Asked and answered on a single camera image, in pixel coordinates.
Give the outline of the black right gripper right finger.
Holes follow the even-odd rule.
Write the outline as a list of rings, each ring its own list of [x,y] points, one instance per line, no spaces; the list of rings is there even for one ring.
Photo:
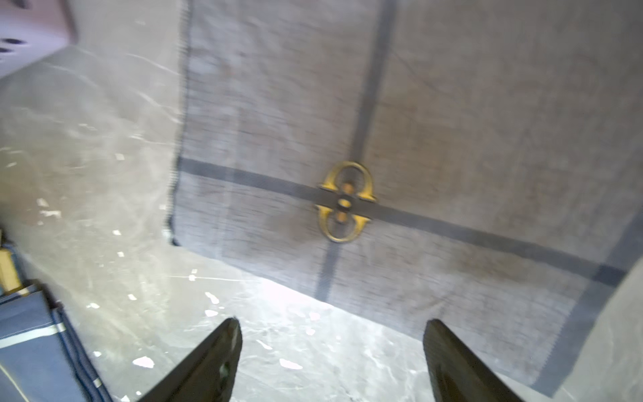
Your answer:
[[[427,322],[423,349],[436,401],[522,400],[439,319]]]

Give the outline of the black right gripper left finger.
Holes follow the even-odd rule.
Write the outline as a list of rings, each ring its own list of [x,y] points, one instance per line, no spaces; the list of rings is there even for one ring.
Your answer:
[[[231,400],[242,346],[239,320],[227,318],[141,400]]]

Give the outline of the purple perforated plastic basket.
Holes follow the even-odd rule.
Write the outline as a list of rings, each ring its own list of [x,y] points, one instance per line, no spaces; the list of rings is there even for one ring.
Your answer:
[[[67,1],[1,1],[1,77],[77,41]]]

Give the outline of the navy blue striped pillowcase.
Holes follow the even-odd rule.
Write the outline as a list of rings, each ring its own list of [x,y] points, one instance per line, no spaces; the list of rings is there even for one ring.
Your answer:
[[[37,286],[1,297],[2,401],[110,401],[60,305]]]

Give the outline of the tan zigzag pillowcase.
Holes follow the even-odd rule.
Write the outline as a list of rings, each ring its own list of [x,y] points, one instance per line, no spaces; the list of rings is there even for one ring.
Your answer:
[[[17,257],[12,246],[1,232],[1,293],[10,294],[23,288],[23,280],[17,266]]]

